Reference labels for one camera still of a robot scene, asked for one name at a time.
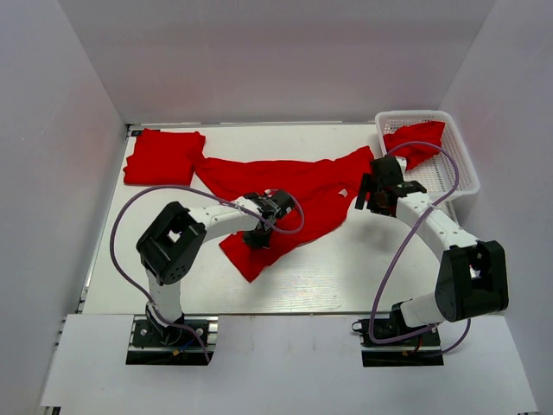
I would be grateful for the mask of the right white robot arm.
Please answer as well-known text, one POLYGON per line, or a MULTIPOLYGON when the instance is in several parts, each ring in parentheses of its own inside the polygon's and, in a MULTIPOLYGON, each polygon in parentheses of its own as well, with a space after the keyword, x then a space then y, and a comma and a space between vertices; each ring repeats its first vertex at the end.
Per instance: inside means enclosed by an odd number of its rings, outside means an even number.
POLYGON ((468 320, 508 307, 503 246, 459 227, 431 200, 422 184, 404 180, 395 157, 371 162, 355 207, 402 221, 410 228, 406 238, 418 236, 440 262, 432 292, 394 304, 381 329, 375 327, 375 316, 363 323, 362 332, 372 344, 408 345, 443 322, 468 320))

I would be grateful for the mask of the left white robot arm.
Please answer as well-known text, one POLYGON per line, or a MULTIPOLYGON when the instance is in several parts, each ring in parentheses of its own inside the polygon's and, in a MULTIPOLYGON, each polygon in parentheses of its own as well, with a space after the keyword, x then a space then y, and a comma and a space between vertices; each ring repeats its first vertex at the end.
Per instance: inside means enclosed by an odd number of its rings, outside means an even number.
POLYGON ((153 335, 164 345, 185 336, 182 324, 181 280, 191 270, 202 245, 226 235, 254 253, 264 253, 277 222, 297 209, 283 190, 249 193, 226 205, 188 209, 169 203, 137 242, 141 264, 149 281, 146 317, 153 335))

